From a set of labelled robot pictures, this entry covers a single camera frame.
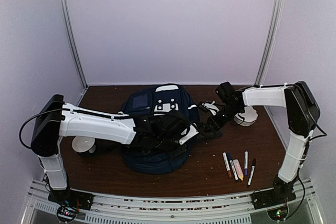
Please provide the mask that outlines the brown capped white marker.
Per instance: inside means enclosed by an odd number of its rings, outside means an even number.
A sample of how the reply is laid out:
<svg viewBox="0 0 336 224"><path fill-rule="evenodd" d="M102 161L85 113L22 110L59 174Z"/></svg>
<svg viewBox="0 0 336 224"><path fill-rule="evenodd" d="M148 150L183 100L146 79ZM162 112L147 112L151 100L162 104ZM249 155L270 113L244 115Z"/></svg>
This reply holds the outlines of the brown capped white marker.
<svg viewBox="0 0 336 224"><path fill-rule="evenodd" d="M222 156L223 156L223 159L224 159L227 175L228 175L229 178L232 178L232 173L231 173L231 170L230 170L230 165L229 165L229 161L228 161L226 152L223 152Z"/></svg>

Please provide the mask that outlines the blue capped white marker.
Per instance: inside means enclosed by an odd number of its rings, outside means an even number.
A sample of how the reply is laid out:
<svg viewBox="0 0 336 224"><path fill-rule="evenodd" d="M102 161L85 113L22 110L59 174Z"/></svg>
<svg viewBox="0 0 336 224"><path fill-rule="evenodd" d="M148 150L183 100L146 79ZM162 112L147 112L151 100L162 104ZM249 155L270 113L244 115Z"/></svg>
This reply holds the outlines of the blue capped white marker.
<svg viewBox="0 0 336 224"><path fill-rule="evenodd" d="M231 157L230 153L227 153L226 155L227 155L227 158L228 158L228 161L229 161L229 164L230 164L230 167L231 167L234 179L235 179L236 182L238 182L239 179L238 179L238 176L237 176L237 173L236 173L236 170L235 170L235 166L234 166L232 157Z"/></svg>

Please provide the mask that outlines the navy blue student backpack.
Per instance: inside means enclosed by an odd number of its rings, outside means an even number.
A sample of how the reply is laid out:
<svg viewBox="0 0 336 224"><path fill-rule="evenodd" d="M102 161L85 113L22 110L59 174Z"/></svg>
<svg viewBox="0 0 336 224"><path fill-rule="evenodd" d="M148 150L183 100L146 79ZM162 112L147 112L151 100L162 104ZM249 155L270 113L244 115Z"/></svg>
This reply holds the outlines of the navy blue student backpack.
<svg viewBox="0 0 336 224"><path fill-rule="evenodd" d="M222 136L200 121L196 103L179 84L152 86L129 96L121 112L132 116L136 135L121 147L127 168L167 174L181 168L197 142Z"/></svg>

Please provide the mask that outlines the purple capped white marker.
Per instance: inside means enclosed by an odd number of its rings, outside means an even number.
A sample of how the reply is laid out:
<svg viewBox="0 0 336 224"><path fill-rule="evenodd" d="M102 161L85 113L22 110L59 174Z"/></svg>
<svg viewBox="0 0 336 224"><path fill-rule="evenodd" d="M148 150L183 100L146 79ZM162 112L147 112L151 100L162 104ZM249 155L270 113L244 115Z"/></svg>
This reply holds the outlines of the purple capped white marker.
<svg viewBox="0 0 336 224"><path fill-rule="evenodd" d="M248 151L244 152L244 176L248 175Z"/></svg>

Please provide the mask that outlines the pink and yellow highlighter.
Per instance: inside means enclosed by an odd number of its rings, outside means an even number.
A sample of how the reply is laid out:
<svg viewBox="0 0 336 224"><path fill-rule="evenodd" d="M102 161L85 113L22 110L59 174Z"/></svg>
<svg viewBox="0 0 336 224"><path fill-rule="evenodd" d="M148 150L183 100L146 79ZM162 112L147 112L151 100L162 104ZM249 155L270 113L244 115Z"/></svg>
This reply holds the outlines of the pink and yellow highlighter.
<svg viewBox="0 0 336 224"><path fill-rule="evenodd" d="M244 173L243 173L242 168L240 166L239 160L234 159L233 164L234 164L236 175L237 175L238 179L243 181L244 180Z"/></svg>

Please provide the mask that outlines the black marker pen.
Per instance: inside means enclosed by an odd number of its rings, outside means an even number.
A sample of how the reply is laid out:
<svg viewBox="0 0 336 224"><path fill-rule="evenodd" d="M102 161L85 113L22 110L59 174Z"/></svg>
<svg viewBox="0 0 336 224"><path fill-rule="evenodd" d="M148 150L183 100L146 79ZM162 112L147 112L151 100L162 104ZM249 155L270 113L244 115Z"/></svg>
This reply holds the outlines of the black marker pen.
<svg viewBox="0 0 336 224"><path fill-rule="evenodd" d="M254 158L253 161L252 161L252 165L251 165L251 170L250 170L250 175L249 175L249 179L248 179L248 182L247 182L247 187L251 186L251 182L252 182L253 175L254 175L254 172L255 172L256 162L257 162L257 160Z"/></svg>

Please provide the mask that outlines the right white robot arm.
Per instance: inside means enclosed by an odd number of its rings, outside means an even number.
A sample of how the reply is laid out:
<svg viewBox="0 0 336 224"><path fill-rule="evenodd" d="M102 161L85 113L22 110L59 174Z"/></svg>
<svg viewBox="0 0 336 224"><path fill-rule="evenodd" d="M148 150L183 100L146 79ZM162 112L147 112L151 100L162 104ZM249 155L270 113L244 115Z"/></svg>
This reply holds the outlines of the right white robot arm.
<svg viewBox="0 0 336 224"><path fill-rule="evenodd" d="M299 81L295 84L234 89L229 82L224 82L215 91L222 101L221 105L214 102L198 104L202 111L212 113L207 125L214 131L219 131L248 107L286 108L290 138L282 166L274 179L273 188L253 193L251 198L255 208L295 200L293 186L299 178L299 169L307 157L309 143L320 117L319 106L308 85Z"/></svg>

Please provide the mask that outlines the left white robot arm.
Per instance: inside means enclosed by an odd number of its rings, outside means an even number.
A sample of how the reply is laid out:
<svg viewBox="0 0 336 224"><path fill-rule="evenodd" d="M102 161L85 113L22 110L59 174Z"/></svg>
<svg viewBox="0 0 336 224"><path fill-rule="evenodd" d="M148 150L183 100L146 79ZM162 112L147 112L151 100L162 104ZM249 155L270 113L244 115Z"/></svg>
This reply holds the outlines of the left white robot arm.
<svg viewBox="0 0 336 224"><path fill-rule="evenodd" d="M53 95L36 116L32 151L40 158L48 178L50 196L60 205L92 202L92 195L78 195L70 189L59 150L59 138L98 138L136 147L142 151L176 150L199 133L197 126L177 110L145 115L109 114L87 110Z"/></svg>

